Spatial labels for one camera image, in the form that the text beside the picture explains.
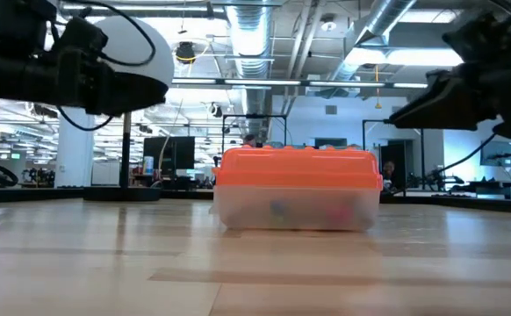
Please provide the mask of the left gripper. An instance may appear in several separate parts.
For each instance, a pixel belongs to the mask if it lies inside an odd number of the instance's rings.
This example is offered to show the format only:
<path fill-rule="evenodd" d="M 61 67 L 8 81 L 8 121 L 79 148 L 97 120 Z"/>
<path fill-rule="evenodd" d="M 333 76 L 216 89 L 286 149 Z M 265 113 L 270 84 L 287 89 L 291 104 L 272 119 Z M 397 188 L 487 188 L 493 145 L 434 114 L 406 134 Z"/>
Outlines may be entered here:
<path fill-rule="evenodd" d="M 71 19 L 57 43 L 57 93 L 60 103 L 107 116 L 142 110 L 166 101 L 169 86 L 145 75 L 112 72 L 99 60 L 107 43 L 85 19 Z"/>

